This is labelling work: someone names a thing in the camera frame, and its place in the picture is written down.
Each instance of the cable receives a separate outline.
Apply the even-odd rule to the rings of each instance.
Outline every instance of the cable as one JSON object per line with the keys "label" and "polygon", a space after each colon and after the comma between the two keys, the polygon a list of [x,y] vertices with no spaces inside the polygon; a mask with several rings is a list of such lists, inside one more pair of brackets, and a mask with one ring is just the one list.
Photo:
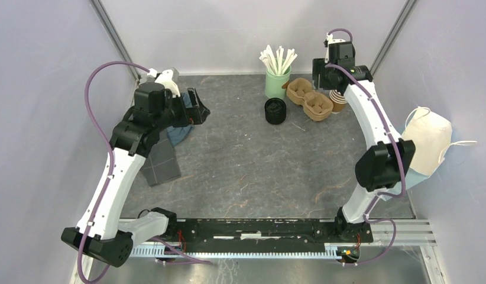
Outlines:
{"label": "cable", "polygon": [[107,139],[107,136],[102,131],[99,124],[97,123],[97,120],[95,119],[95,116],[93,115],[92,108],[90,107],[90,99],[89,99],[90,84],[92,83],[92,80],[95,77],[95,75],[97,75],[97,73],[99,73],[100,70],[102,70],[102,69],[104,69],[108,66],[118,65],[118,64],[133,66],[133,67],[139,68],[139,69],[141,69],[145,72],[149,72],[149,70],[147,68],[142,67],[142,66],[135,64],[135,63],[125,62],[125,61],[112,61],[112,62],[107,62],[107,63],[97,67],[97,69],[95,69],[92,72],[92,74],[90,74],[90,76],[88,77],[88,80],[86,81],[86,85],[85,85],[86,111],[88,112],[88,116],[90,117],[90,120],[92,121],[93,126],[95,126],[98,133],[100,134],[100,136],[104,140],[105,147],[106,147],[107,153],[109,155],[109,171],[107,173],[107,179],[105,180],[103,187],[102,187],[102,190],[101,190],[101,192],[100,192],[100,194],[99,194],[99,196],[98,196],[98,198],[95,202],[95,205],[93,206],[92,212],[90,213],[90,218],[88,218],[88,223],[86,225],[85,232],[83,233],[83,237],[81,238],[81,242],[79,243],[79,248],[77,250],[77,274],[81,278],[81,281],[83,281],[83,283],[85,283],[85,284],[92,284],[92,283],[98,282],[99,280],[102,279],[102,277],[105,275],[105,273],[109,269],[109,265],[107,265],[104,268],[104,270],[102,271],[102,274],[99,275],[99,277],[97,277],[95,280],[90,281],[90,280],[86,279],[85,275],[83,274],[82,260],[83,260],[83,248],[85,247],[86,238],[88,237],[88,234],[90,233],[90,228],[91,228],[90,224],[93,223],[93,220],[95,219],[95,215],[97,213],[99,205],[102,202],[102,198],[105,194],[105,191],[107,190],[107,187],[109,186],[109,182],[111,181],[110,177],[112,176],[112,172],[114,170],[114,154],[112,152],[112,147],[109,144],[109,140]]}
{"label": "cable", "polygon": [[145,211],[147,211],[147,213],[151,212],[149,209],[144,209],[144,210],[142,210],[142,211],[140,211],[140,212],[138,213],[138,215],[137,215],[137,219],[139,219],[139,218],[140,218],[140,215],[142,215],[142,213],[144,213]]}
{"label": "cable", "polygon": [[181,262],[181,263],[179,262],[177,264],[212,264],[211,262],[209,262],[207,260],[196,259],[194,257],[191,257],[191,256],[186,255],[185,253],[183,253],[182,251],[177,250],[174,246],[170,245],[169,243],[167,243],[166,241],[162,240],[159,237],[153,237],[153,238],[151,238],[151,240],[158,241],[158,242],[162,243],[164,246],[166,246],[167,248],[169,248],[172,252],[178,254],[179,256],[184,257],[185,259],[189,259],[190,260],[190,262]]}
{"label": "cable", "polygon": [[367,264],[367,263],[371,263],[371,262],[373,262],[375,260],[380,259],[381,257],[383,257],[383,256],[385,256],[387,254],[387,252],[389,251],[389,249],[392,248],[392,246],[394,244],[394,240],[396,239],[396,223],[392,219],[389,219],[389,218],[383,218],[383,219],[377,219],[377,220],[371,221],[371,220],[368,219],[367,216],[370,214],[370,211],[372,211],[373,207],[375,206],[375,204],[377,203],[377,201],[379,200],[379,198],[380,198],[381,195],[386,195],[386,196],[395,197],[395,198],[399,198],[399,197],[405,196],[405,194],[407,192],[407,188],[406,188],[407,185],[406,185],[406,182],[405,182],[405,171],[403,170],[403,163],[401,161],[400,150],[398,149],[398,146],[396,145],[396,142],[394,141],[393,135],[392,135],[392,133],[391,133],[391,131],[389,129],[389,125],[387,124],[387,121],[384,118],[383,112],[382,112],[381,108],[379,107],[379,104],[377,104],[377,102],[375,101],[374,97],[370,94],[370,92],[367,91],[367,89],[365,89],[365,87],[363,87],[344,68],[342,68],[342,67],[340,67],[338,65],[335,65],[335,64],[331,64],[331,63],[327,64],[325,67],[331,67],[331,68],[335,68],[335,69],[340,70],[358,88],[360,88],[360,90],[362,90],[363,93],[365,93],[367,95],[368,99],[372,102],[372,104],[373,104],[375,110],[377,111],[377,114],[379,115],[379,118],[380,118],[380,120],[381,120],[381,122],[382,122],[382,124],[384,126],[384,130],[386,131],[387,137],[391,141],[391,145],[393,146],[394,153],[395,153],[395,156],[396,156],[396,161],[398,163],[398,170],[400,172],[401,192],[399,194],[392,194],[392,193],[388,193],[388,192],[379,192],[379,193],[377,193],[377,195],[374,197],[374,199],[372,199],[372,201],[370,202],[370,204],[367,207],[367,210],[365,210],[365,212],[363,214],[364,221],[367,222],[367,223],[369,223],[369,224],[376,224],[376,223],[384,222],[384,221],[391,222],[391,224],[393,225],[393,236],[391,237],[391,241],[389,242],[389,245],[384,249],[384,251],[381,254],[379,254],[378,256],[374,257],[373,259],[365,260],[363,262],[354,263],[354,264],[349,264],[349,263],[347,264],[347,265],[350,265],[350,266],[357,266],[359,264]]}
{"label": "cable", "polygon": [[327,34],[332,34],[332,33],[335,33],[336,31],[343,31],[343,32],[347,33],[349,35],[349,41],[352,42],[352,34],[349,30],[347,30],[345,28],[334,28],[333,30],[329,31]]}

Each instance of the black wire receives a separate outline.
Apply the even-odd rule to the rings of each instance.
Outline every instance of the black wire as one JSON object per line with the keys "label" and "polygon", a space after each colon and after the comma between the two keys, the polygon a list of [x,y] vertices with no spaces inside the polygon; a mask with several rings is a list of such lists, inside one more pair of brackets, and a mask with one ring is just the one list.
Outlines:
{"label": "black wire", "polygon": [[140,213],[137,216],[137,219],[139,219],[140,215],[142,215],[142,213],[144,213],[145,211],[147,211],[147,213],[151,212],[149,209],[144,209],[144,210],[140,211]]}

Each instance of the dark gray tile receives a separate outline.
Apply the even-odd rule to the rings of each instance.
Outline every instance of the dark gray tile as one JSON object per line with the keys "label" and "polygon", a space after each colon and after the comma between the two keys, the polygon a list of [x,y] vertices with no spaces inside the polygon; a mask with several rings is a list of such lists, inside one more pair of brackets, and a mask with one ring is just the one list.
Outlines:
{"label": "dark gray tile", "polygon": [[[358,121],[346,107],[314,122],[285,99],[287,119],[270,125],[264,79],[180,77],[180,89],[196,88],[212,114],[175,148],[182,177],[149,187],[139,174],[122,216],[159,206],[180,217],[333,218],[351,196],[354,165],[365,151]],[[372,217],[410,218],[409,201],[379,202]]]}

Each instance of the white string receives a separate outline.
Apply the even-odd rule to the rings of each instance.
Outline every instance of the white string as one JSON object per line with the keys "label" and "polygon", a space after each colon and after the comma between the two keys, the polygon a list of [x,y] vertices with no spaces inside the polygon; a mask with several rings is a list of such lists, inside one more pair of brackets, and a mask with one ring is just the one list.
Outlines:
{"label": "white string", "polygon": [[409,123],[409,118],[410,118],[410,116],[411,116],[412,114],[414,114],[414,113],[415,113],[417,110],[421,109],[421,108],[423,108],[423,109],[427,110],[427,113],[426,113],[426,114],[424,114],[424,115],[422,115],[422,116],[421,116],[421,117],[419,117],[419,118],[416,118],[416,120],[421,119],[421,118],[423,118],[423,117],[425,117],[425,116],[427,116],[428,114],[430,114],[430,113],[431,113],[431,109],[430,109],[430,108],[426,108],[425,106],[418,106],[418,107],[417,107],[417,108],[415,108],[415,109],[414,109],[412,112],[410,112],[410,113],[409,113],[409,116],[408,116],[408,117],[407,117],[407,119],[405,120],[405,130],[407,130],[407,126],[408,126],[408,123]]}
{"label": "white string", "polygon": [[473,146],[477,143],[478,142],[475,141],[475,140],[462,140],[462,141],[450,143],[448,146],[443,148],[443,150],[440,152],[440,156],[438,156],[438,163],[442,163],[445,160],[445,154],[443,152],[446,153],[448,148],[450,148],[450,146],[453,146],[453,145],[456,145],[456,146]]}

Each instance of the gray floor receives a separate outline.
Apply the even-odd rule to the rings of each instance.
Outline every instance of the gray floor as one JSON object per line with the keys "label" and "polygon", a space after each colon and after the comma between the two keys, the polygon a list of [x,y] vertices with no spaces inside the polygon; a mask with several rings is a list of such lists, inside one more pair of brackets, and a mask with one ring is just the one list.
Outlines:
{"label": "gray floor", "polygon": [[[273,126],[264,75],[180,77],[188,86],[212,114],[175,148],[182,177],[149,187],[139,173],[122,217],[159,206],[182,218],[333,218],[349,199],[365,151],[349,107],[313,122],[285,99],[287,119]],[[372,217],[411,218],[409,200],[379,202]]]}
{"label": "gray floor", "polygon": [[[362,260],[375,257],[381,248],[363,247]],[[358,267],[342,266],[334,260],[217,259],[213,265],[164,267],[152,259],[130,258],[120,268],[111,267],[100,284],[121,283],[340,283],[340,284],[430,284],[418,247],[393,247],[382,259]],[[104,265],[94,262],[90,279]]]}

